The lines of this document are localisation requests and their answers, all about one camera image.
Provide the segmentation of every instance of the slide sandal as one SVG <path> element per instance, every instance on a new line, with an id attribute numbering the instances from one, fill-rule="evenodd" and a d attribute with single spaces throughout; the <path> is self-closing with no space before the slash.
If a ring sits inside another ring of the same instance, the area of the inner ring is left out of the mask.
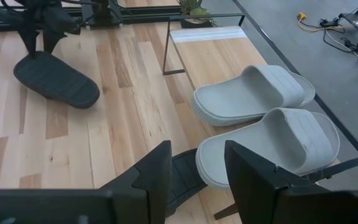
<path id="1" fill-rule="evenodd" d="M 204 140 L 196 153 L 196 165 L 204 182 L 227 189 L 224 145 L 233 140 L 270 162 L 305 175 L 334 162 L 339 135 L 325 115 L 303 109 L 275 108 L 257 123 Z"/>
<path id="2" fill-rule="evenodd" d="M 260 118 L 273 108 L 303 106 L 315 94 L 300 75 L 277 65 L 251 65 L 236 78 L 198 88 L 192 107 L 207 123 L 229 126 Z"/>
<path id="3" fill-rule="evenodd" d="M 100 95 L 94 81 L 46 52 L 36 52 L 35 58 L 24 57 L 15 66 L 14 75 L 42 96 L 75 108 L 91 107 Z"/>

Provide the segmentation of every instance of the gray floor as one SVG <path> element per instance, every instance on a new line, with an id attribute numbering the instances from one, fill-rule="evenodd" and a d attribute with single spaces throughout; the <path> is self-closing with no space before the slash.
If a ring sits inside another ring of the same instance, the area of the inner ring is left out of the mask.
<path id="1" fill-rule="evenodd" d="M 296 15 L 301 11 L 309 24 L 318 19 L 332 19 L 340 12 L 351 12 L 358 6 L 358 0 L 239 0 L 265 33 L 274 41 L 292 64 L 316 88 L 336 116 L 358 139 L 358 62 L 354 55 L 342 53 L 323 43 L 323 33 L 311 34 L 300 30 Z M 204 0 L 203 6 L 211 13 L 240 12 L 231 0 Z M 235 25 L 238 18 L 217 19 L 219 25 Z M 246 19 L 242 26 L 267 63 L 285 67 L 277 54 L 264 41 L 252 24 Z M 345 36 L 358 42 L 358 33 L 348 29 Z M 305 107 L 320 113 L 322 109 L 312 102 Z M 358 152 L 340 133 L 340 161 L 358 157 Z M 357 189 L 358 167 L 324 180 L 321 185 L 331 190 Z"/>

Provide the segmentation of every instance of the wooden floor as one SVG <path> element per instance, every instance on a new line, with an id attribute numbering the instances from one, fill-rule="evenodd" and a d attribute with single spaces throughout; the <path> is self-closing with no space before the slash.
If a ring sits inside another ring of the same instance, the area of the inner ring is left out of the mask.
<path id="1" fill-rule="evenodd" d="M 126 4 L 163 1 L 168 2 Z M 83 29 L 60 41 L 53 54 L 92 78 L 102 92 L 88 110 L 46 100 L 22 86 L 12 70 L 26 55 L 24 44 L 14 32 L 0 33 L 0 189 L 98 188 L 163 140 L 172 141 L 175 155 L 232 130 L 195 117 L 186 74 L 162 76 L 166 28 L 159 23 Z M 41 38 L 38 44 L 41 49 Z M 182 68 L 172 45 L 169 52 L 168 69 Z M 240 223 L 237 214 L 213 218 L 232 203 L 229 191 L 207 187 L 167 223 Z"/>

